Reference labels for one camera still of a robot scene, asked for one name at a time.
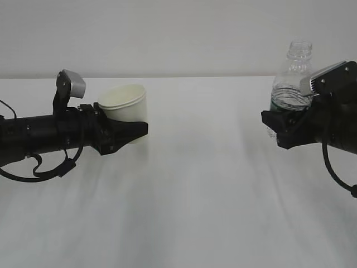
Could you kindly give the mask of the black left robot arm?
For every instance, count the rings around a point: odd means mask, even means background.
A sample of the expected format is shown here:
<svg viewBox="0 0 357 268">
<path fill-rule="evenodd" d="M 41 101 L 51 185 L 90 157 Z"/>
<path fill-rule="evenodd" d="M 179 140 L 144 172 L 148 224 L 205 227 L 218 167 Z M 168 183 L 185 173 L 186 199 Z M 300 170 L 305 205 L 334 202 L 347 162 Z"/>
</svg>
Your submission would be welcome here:
<svg viewBox="0 0 357 268">
<path fill-rule="evenodd" d="M 148 134 L 148 123 L 108 118 L 97 103 L 69 107 L 60 115 L 1 120 L 1 166 L 43 154 L 90 146 L 100 155 L 117 152 Z"/>
</svg>

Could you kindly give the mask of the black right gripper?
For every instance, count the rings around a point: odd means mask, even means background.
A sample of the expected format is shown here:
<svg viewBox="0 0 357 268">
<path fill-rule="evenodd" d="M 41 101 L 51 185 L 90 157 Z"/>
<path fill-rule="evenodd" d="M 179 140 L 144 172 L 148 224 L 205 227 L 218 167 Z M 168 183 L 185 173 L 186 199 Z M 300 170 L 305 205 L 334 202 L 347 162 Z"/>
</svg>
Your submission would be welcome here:
<svg viewBox="0 0 357 268">
<path fill-rule="evenodd" d="M 317 96 L 312 99 L 312 111 L 262 111 L 262 122 L 276 133 L 277 146 L 291 149 L 321 143 L 327 127 L 327 144 L 356 154 L 356 100 L 339 103 Z"/>
</svg>

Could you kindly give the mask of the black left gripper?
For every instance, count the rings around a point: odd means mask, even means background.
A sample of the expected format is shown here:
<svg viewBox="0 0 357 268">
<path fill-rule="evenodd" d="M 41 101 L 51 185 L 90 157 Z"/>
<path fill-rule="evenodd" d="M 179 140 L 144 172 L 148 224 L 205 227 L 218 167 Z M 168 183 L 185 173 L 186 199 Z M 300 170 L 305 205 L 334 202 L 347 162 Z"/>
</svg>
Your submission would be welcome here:
<svg viewBox="0 0 357 268">
<path fill-rule="evenodd" d="M 147 135 L 148 123 L 107 120 L 94 103 L 69 107 L 57 117 L 57 130 L 65 149 L 90 146 L 100 155 L 109 155 Z"/>
</svg>

